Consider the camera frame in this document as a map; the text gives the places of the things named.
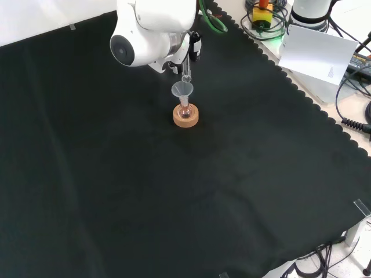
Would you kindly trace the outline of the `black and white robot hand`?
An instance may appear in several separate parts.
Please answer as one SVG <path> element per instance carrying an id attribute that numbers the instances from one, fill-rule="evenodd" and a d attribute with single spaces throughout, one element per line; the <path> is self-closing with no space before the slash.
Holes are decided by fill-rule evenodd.
<path id="1" fill-rule="evenodd" d="M 149 66 L 156 72 L 163 73 L 169 67 L 174 74 L 190 77 L 191 62 L 197 62 L 201 57 L 202 41 L 196 31 L 170 33 L 170 50 L 167 56 L 159 58 Z"/>

